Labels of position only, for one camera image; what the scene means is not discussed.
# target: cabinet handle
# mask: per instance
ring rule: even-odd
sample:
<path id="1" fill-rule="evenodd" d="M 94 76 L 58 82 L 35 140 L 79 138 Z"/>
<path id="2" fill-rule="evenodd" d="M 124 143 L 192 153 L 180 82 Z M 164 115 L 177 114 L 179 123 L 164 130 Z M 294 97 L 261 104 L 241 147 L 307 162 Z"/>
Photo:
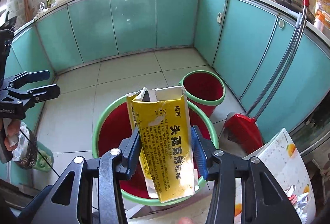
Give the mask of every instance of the cabinet handle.
<path id="1" fill-rule="evenodd" d="M 279 22 L 278 22 L 278 26 L 279 26 L 281 29 L 283 29 L 283 28 L 284 28 L 284 21 L 280 19 Z"/>
<path id="2" fill-rule="evenodd" d="M 219 24 L 221 24 L 221 19 L 222 19 L 222 13 L 218 13 L 218 16 L 217 16 L 217 22 Z"/>

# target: dustpan handle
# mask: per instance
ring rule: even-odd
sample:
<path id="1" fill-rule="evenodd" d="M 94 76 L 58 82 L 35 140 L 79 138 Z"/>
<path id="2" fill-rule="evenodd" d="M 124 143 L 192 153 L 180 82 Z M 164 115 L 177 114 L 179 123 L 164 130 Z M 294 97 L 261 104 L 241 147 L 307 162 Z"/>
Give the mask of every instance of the dustpan handle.
<path id="1" fill-rule="evenodd" d="M 267 97 L 266 101 L 264 102 L 264 104 L 261 106 L 261 108 L 259 109 L 259 111 L 257 112 L 257 114 L 255 115 L 254 119 L 257 120 L 258 117 L 263 113 L 264 109 L 268 106 L 269 102 L 271 101 L 271 99 L 273 98 L 273 96 L 275 95 L 276 91 L 278 90 L 278 88 L 280 87 L 281 83 L 283 82 L 284 77 L 286 76 L 291 63 L 293 61 L 293 58 L 296 55 L 299 43 L 301 41 L 301 38 L 303 36 L 303 32 L 304 32 L 304 28 L 306 26 L 306 18 L 307 18 L 307 12 L 308 12 L 308 1 L 304 0 L 304 7 L 303 7 L 303 15 L 300 21 L 300 27 L 298 30 L 298 35 L 294 41 L 294 45 L 293 45 L 293 49 L 290 53 L 290 56 L 288 58 L 288 61 L 285 64 L 285 67 L 282 70 L 282 73 L 280 74 L 275 86 L 273 87 L 272 91 L 270 92 L 269 96 Z"/>
<path id="2" fill-rule="evenodd" d="M 294 31 L 293 31 L 291 40 L 289 42 L 289 45 L 286 48 L 286 51 L 285 51 L 285 53 L 284 53 L 284 55 L 283 55 L 280 63 L 278 64 L 278 66 L 277 66 L 274 74 L 272 75 L 272 77 L 270 78 L 270 80 L 268 81 L 267 85 L 265 86 L 265 88 L 263 89 L 263 91 L 260 93 L 260 95 L 258 96 L 258 98 L 256 99 L 256 101 L 252 104 L 252 106 L 250 107 L 250 109 L 247 111 L 246 115 L 249 115 L 255 109 L 255 107 L 259 104 L 259 102 L 262 100 L 262 98 L 265 96 L 265 94 L 267 93 L 267 91 L 270 89 L 270 87 L 274 83 L 274 81 L 277 78 L 279 72 L 283 68 L 285 62 L 287 61 L 287 59 L 288 59 L 288 57 L 289 57 L 289 55 L 290 55 L 290 53 L 292 51 L 292 48 L 293 48 L 293 45 L 294 45 L 294 41 L 295 41 L 295 39 L 297 37 L 297 34 L 298 34 L 298 29 L 299 29 L 299 23 L 300 23 L 300 20 L 301 20 L 301 16 L 302 16 L 302 14 L 299 13 L 298 18 L 297 18 L 297 21 L 296 21 L 296 26 L 294 28 Z"/>

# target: black cable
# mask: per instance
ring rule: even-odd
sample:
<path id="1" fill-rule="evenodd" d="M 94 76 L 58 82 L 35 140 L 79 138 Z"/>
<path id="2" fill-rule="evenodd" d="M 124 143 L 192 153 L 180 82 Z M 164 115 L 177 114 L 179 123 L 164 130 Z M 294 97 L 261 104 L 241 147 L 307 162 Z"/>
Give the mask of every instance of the black cable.
<path id="1" fill-rule="evenodd" d="M 24 132 L 20 129 L 21 133 L 23 134 L 23 136 L 28 140 L 29 143 L 31 143 L 31 145 L 33 145 L 35 147 L 35 149 L 37 150 L 37 152 L 41 155 L 41 157 L 44 159 L 44 161 L 49 165 L 49 167 L 55 172 L 55 174 L 60 177 L 60 175 L 55 171 L 55 169 L 51 166 L 51 164 L 46 160 L 46 158 L 40 153 L 40 151 L 38 150 L 38 146 L 34 143 L 32 143 L 31 140 L 29 140 L 29 138 L 24 134 Z"/>

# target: small red bucket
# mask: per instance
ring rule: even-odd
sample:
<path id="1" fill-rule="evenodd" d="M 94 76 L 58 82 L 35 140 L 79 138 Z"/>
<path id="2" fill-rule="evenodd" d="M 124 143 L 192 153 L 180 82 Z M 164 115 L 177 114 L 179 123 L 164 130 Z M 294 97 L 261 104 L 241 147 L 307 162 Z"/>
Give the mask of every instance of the small red bucket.
<path id="1" fill-rule="evenodd" d="M 218 148 L 216 131 L 211 121 L 195 105 L 188 102 L 189 117 L 191 126 L 197 125 L 204 138 L 211 139 Z M 129 138 L 132 134 L 128 117 L 126 96 L 113 102 L 101 115 L 93 134 L 93 157 L 97 158 L 108 152 L 112 148 L 118 148 L 124 138 Z M 158 199 L 151 199 L 146 189 L 146 182 L 143 172 L 138 163 L 135 174 L 130 181 L 120 181 L 123 197 L 133 202 L 145 205 L 167 205 L 185 200 L 187 197 L 173 200 L 167 203 L 160 203 Z"/>
<path id="2" fill-rule="evenodd" d="M 216 106 L 225 98 L 226 89 L 223 81 L 209 71 L 194 71 L 185 75 L 179 82 L 184 86 L 189 101 L 210 117 Z"/>

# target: green rim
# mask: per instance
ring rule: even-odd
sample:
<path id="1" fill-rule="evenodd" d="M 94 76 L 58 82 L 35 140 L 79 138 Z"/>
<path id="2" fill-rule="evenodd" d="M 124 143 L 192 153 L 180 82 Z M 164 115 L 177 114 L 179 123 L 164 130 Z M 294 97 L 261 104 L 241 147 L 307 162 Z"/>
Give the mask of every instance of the green rim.
<path id="1" fill-rule="evenodd" d="M 115 108 L 117 108 L 119 105 L 123 104 L 126 102 L 126 96 L 122 96 L 121 98 L 118 98 L 116 101 L 114 101 L 112 104 L 110 104 L 105 111 L 102 113 L 101 117 L 99 118 L 97 124 L 96 124 L 96 128 L 93 132 L 93 137 L 92 137 L 92 152 L 93 152 L 93 158 L 98 158 L 99 157 L 99 152 L 98 152 L 98 140 L 99 140 L 99 134 L 102 128 L 102 125 L 104 123 L 104 121 L 107 119 L 107 117 L 109 116 L 109 114 L 115 110 Z M 188 101 L 188 107 L 191 108 L 193 111 L 195 111 L 197 113 L 197 115 L 199 117 L 202 118 L 203 122 L 205 123 L 207 130 L 209 131 L 211 140 L 214 144 L 214 146 L 218 149 L 219 148 L 219 143 L 218 143 L 218 137 L 217 137 L 217 133 L 213 127 L 212 122 L 210 121 L 210 119 L 205 115 L 204 112 L 202 112 L 202 110 L 197 107 L 196 105 L 194 105 L 192 102 Z M 201 176 L 198 179 L 198 185 L 199 185 L 199 190 L 205 185 L 205 180 L 203 179 L 203 177 Z M 173 205 L 173 204 L 177 204 L 179 202 L 182 202 L 186 199 L 188 199 L 190 196 L 188 197 L 183 197 L 180 199 L 176 199 L 176 200 L 172 200 L 172 201 L 168 201 L 165 203 L 161 203 L 159 201 L 159 199 L 147 199 L 147 198 L 141 198 L 141 197 L 137 197 L 135 195 L 132 195 L 124 190 L 121 190 L 121 193 L 123 195 L 123 198 L 126 198 L 134 203 L 138 203 L 138 204 L 142 204 L 142 205 L 152 205 L 152 206 L 164 206 L 164 205 Z"/>
<path id="2" fill-rule="evenodd" d="M 181 81 L 179 82 L 179 84 L 181 86 L 184 85 L 184 79 L 186 79 L 189 75 L 192 75 L 193 73 L 198 73 L 198 72 L 203 72 L 203 73 L 208 73 L 208 74 L 211 74 L 213 77 L 217 78 L 217 80 L 220 82 L 221 86 L 222 86 L 222 89 L 223 89 L 223 94 L 222 94 L 222 97 L 217 99 L 217 100 L 204 100 L 204 99 L 200 99 L 198 97 L 195 97 L 193 96 L 192 94 L 190 94 L 187 89 L 186 89 L 186 93 L 187 93 L 187 98 L 189 98 L 190 100 L 194 101 L 194 102 L 197 102 L 199 104 L 203 104 L 203 105 L 206 105 L 206 106 L 218 106 L 225 98 L 225 95 L 226 95 L 226 88 L 225 88 L 225 84 L 223 83 L 223 81 L 221 80 L 221 78 L 219 76 L 217 76 L 216 74 L 214 74 L 213 72 L 209 72 L 209 71 L 193 71 L 193 72 L 190 72 L 188 74 L 186 74 L 182 79 Z"/>

